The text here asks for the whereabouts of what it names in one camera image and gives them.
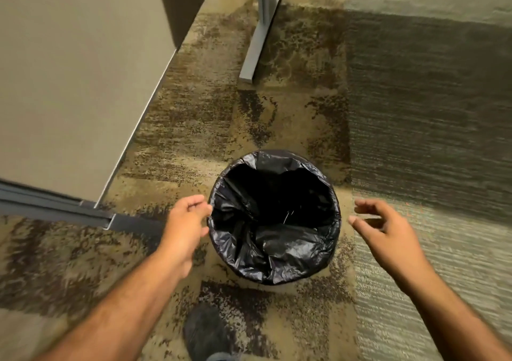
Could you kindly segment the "person's grey shoe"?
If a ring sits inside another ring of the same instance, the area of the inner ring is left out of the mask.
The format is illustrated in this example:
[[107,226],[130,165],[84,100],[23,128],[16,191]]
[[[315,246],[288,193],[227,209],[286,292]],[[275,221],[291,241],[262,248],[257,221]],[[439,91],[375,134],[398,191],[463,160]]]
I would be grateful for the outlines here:
[[194,306],[183,325],[190,361],[240,361],[219,310],[208,303]]

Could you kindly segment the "beige cubicle partition panel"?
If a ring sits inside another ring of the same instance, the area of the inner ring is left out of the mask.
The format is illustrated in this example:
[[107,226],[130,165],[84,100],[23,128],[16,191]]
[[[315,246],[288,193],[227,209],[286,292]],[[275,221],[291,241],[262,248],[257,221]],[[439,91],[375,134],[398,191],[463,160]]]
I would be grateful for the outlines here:
[[0,0],[0,178],[99,202],[205,0]]

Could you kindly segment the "person's left forearm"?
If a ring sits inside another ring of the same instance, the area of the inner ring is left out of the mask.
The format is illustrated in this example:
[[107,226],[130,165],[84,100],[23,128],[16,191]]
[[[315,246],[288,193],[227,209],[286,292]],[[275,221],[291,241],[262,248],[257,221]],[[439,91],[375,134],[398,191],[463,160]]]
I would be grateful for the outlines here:
[[192,255],[156,252],[34,361],[137,361]]

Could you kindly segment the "grey metal desk leg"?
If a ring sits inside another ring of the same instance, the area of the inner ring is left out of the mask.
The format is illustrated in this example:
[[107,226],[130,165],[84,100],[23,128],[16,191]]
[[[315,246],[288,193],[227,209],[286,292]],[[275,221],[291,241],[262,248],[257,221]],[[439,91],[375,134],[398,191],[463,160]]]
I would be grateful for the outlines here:
[[239,81],[250,84],[253,83],[255,70],[280,1],[281,0],[258,0],[259,20],[241,67]]

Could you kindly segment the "person's right forearm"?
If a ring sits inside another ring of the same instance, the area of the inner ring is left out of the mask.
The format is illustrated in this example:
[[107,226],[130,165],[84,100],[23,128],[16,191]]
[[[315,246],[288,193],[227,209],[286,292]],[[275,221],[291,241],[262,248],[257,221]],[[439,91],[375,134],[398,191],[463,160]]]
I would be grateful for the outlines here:
[[445,361],[512,361],[496,331],[432,268],[400,282]]

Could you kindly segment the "grey partition base rail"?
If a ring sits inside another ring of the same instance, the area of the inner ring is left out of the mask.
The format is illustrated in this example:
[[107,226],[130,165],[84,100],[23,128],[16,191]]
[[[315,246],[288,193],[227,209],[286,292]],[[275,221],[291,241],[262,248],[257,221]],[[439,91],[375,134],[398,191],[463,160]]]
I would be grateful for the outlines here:
[[79,198],[0,179],[0,215],[108,229],[115,213]]

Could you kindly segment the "black trash bag liner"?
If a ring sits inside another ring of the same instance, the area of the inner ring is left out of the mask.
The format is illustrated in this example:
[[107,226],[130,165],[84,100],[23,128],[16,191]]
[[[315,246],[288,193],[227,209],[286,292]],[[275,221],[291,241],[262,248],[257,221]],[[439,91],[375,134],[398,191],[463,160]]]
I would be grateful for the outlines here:
[[208,203],[213,248],[240,278],[288,284],[334,257],[342,225],[337,196],[325,174],[296,153],[258,150],[234,159]]

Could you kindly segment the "person's left hand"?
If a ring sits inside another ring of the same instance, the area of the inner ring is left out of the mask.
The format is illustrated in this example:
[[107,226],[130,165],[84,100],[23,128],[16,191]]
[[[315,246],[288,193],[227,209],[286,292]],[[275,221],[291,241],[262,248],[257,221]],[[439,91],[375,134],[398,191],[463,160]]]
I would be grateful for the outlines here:
[[185,278],[193,266],[193,254],[205,235],[193,231],[191,209],[195,204],[208,204],[204,195],[179,199],[170,209],[163,235],[157,248],[158,257],[170,266],[178,279]]

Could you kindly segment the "person's right hand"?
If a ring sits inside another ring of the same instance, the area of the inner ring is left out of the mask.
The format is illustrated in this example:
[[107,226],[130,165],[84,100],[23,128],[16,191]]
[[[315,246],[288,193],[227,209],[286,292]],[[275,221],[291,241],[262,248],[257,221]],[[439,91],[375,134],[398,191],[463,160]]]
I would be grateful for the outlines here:
[[381,233],[362,239],[377,263],[402,291],[408,293],[416,282],[434,273],[414,229],[405,217],[383,200],[356,199],[354,205],[356,216],[386,221]]

